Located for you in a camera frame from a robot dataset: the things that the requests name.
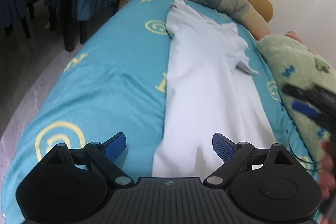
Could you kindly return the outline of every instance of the chair leg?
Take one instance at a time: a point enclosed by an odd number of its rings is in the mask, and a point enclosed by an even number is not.
[[[29,7],[30,20],[33,20],[35,18],[34,3],[29,3],[28,7]]]
[[[30,32],[29,32],[29,27],[28,27],[27,19],[25,17],[23,17],[21,19],[21,24],[22,24],[23,31],[25,32],[26,38],[29,39],[31,36],[30,36]]]
[[[10,26],[5,27],[4,30],[5,30],[6,36],[9,36],[14,31],[13,25],[11,24]]]
[[[75,48],[72,17],[62,13],[62,19],[64,47],[66,51],[72,52]]]
[[[113,14],[115,14],[116,12],[118,12],[119,10],[119,5],[120,5],[120,0],[116,0],[114,2],[114,5],[113,5]]]
[[[82,45],[87,41],[87,21],[79,22],[79,41]]]
[[[53,32],[54,30],[56,30],[57,12],[56,9],[48,7],[48,13],[49,13],[50,32]]]

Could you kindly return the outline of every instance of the green blanket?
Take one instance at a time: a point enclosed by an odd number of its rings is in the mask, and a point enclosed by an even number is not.
[[[318,162],[323,156],[320,143],[329,134],[307,116],[292,110],[294,98],[281,92],[285,84],[302,89],[314,84],[336,93],[336,71],[327,61],[298,41],[282,35],[269,35],[257,43],[257,49],[271,69],[278,91],[290,116],[299,129],[311,156]]]

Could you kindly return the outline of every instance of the floor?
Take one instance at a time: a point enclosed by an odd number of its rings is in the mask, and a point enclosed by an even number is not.
[[[107,7],[92,16],[88,37],[112,13],[113,9]],[[14,25],[14,32],[9,37],[0,30],[0,193],[22,131],[38,112],[63,68],[82,47],[79,24],[75,22],[76,48],[71,53],[64,50],[60,26],[54,32],[44,28],[48,22],[48,9],[43,5],[37,5],[35,19],[27,18],[27,21],[30,39],[25,38],[20,22]]]

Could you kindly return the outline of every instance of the bed sheet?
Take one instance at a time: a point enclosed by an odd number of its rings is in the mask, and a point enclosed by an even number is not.
[[[132,0],[64,69],[38,115],[23,132],[4,179],[1,211],[7,224],[23,222],[16,188],[56,143],[80,148],[124,132],[127,147],[117,166],[135,180],[151,175],[153,155],[163,134],[170,45],[165,21],[172,1]],[[233,22],[226,14],[186,3],[216,22]],[[276,140],[288,149],[290,143],[298,157],[310,161],[254,39],[244,26],[237,25],[239,35],[249,44],[246,55],[250,66],[259,72],[253,80]]]

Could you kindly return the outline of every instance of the blue bed sheet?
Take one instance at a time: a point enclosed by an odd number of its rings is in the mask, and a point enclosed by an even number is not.
[[[64,69],[38,115],[23,132],[3,182],[1,210],[6,224],[23,222],[16,188],[56,143],[80,148],[124,132],[127,148],[116,164],[135,180],[151,175],[153,155],[163,136],[170,45],[165,21],[172,1],[132,0]],[[232,22],[226,14],[186,3],[217,22]],[[250,66],[259,72],[253,79],[276,140],[288,149],[290,143],[298,157],[311,161],[253,38],[245,27],[237,25],[239,35],[249,44],[246,54]]]

